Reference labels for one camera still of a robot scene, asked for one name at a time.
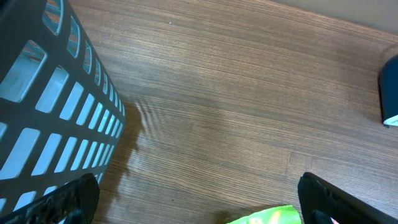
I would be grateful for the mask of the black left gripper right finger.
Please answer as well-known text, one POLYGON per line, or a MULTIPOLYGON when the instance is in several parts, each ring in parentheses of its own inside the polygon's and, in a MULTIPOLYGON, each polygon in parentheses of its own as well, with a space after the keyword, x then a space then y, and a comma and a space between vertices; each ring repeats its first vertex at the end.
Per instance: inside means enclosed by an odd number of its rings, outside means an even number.
POLYGON ((368 205, 319 176, 306 172, 298 183, 304 223, 394 224, 397 219, 368 205))

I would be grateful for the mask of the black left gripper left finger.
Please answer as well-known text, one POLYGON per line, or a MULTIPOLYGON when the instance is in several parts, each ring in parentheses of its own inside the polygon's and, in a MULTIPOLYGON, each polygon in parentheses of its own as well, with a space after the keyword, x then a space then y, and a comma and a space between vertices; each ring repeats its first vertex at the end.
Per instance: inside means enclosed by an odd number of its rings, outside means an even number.
POLYGON ((100 188, 92 173, 86 173, 30 204, 1 218, 3 224, 91 224, 100 188))

